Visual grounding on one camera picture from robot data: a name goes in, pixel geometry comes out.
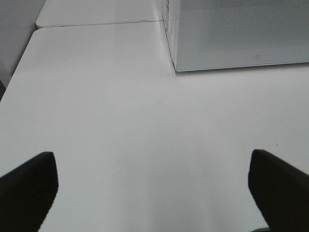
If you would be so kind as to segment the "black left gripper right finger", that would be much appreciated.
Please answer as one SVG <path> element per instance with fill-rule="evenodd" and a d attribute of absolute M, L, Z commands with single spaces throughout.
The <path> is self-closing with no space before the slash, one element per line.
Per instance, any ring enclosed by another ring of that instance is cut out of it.
<path fill-rule="evenodd" d="M 309 176 L 266 150 L 252 152 L 250 193 L 272 232 L 309 230 Z"/>

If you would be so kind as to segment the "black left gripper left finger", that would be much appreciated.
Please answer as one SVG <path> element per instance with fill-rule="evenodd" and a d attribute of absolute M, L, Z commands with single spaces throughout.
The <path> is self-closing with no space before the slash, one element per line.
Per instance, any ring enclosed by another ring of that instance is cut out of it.
<path fill-rule="evenodd" d="M 0 178 L 0 230 L 37 232 L 58 192 L 53 152 L 42 152 Z"/>

